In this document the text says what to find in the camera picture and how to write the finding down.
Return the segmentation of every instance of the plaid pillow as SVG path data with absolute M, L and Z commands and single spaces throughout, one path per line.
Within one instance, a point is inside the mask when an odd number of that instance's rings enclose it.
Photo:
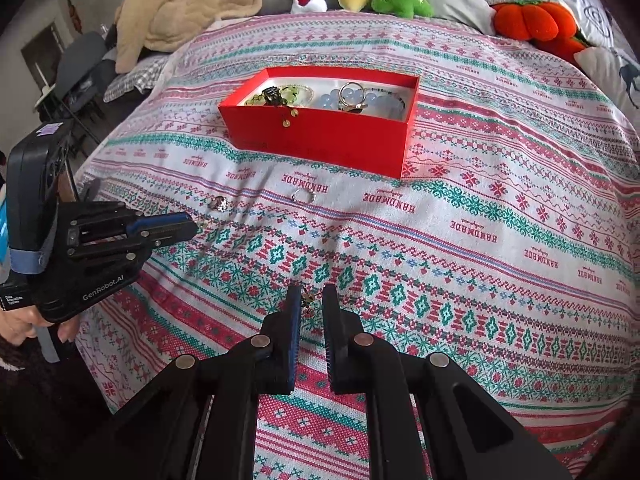
M 141 94 L 153 89 L 170 55 L 153 54 L 145 57 L 131 72 L 117 76 L 104 93 L 104 102 L 116 100 L 134 88 L 137 88 Z

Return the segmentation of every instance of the open red gift box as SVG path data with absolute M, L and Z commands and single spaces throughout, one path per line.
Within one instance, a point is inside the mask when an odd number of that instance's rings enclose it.
M 404 119 L 396 121 L 364 112 L 356 114 L 296 104 L 292 108 L 297 114 L 284 106 L 244 105 L 271 80 L 304 83 L 318 79 L 355 81 L 365 88 L 375 85 L 397 87 L 406 95 Z M 418 84 L 419 79 L 415 76 L 361 68 L 266 68 L 222 101 L 219 108 L 229 138 L 240 150 L 295 156 L 400 178 L 417 105 Z

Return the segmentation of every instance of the white wall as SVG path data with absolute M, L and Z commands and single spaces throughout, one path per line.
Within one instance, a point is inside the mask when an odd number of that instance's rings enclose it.
M 82 31 L 110 26 L 122 0 L 71 0 L 82 21 Z M 5 154 L 40 124 L 34 103 L 40 88 L 31 77 L 20 50 L 36 34 L 56 23 L 65 46 L 76 32 L 68 16 L 66 0 L 25 0 L 0 36 L 0 150 Z

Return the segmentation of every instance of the bedspread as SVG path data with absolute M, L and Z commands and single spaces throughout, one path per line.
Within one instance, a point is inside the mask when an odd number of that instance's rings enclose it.
M 558 58 L 441 20 L 266 16 L 179 56 L 78 176 L 203 225 L 87 314 L 79 348 L 111 408 L 178 354 L 256 333 L 289 283 L 335 283 L 368 332 L 451 355 L 577 474 L 638 370 L 639 143 L 611 102 Z M 216 105 L 300 64 L 420 76 L 402 180 L 228 142 Z M 299 187 L 313 204 L 291 201 Z M 316 301 L 295 393 L 261 401 L 256 479 L 368 478 L 364 397 L 331 393 L 321 328 Z

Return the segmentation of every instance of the chair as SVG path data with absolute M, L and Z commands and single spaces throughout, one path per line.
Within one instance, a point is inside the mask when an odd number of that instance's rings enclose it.
M 106 53 L 107 47 L 97 32 L 88 32 L 80 36 L 62 53 L 53 91 L 62 107 L 96 144 L 100 144 L 100 140 L 78 118 L 78 113 L 88 103 L 93 103 L 98 94 L 104 93 L 116 76 L 115 63 L 102 59 Z M 81 90 L 81 84 L 89 78 L 91 85 Z M 70 96 L 74 99 L 69 100 L 67 104 L 66 100 Z

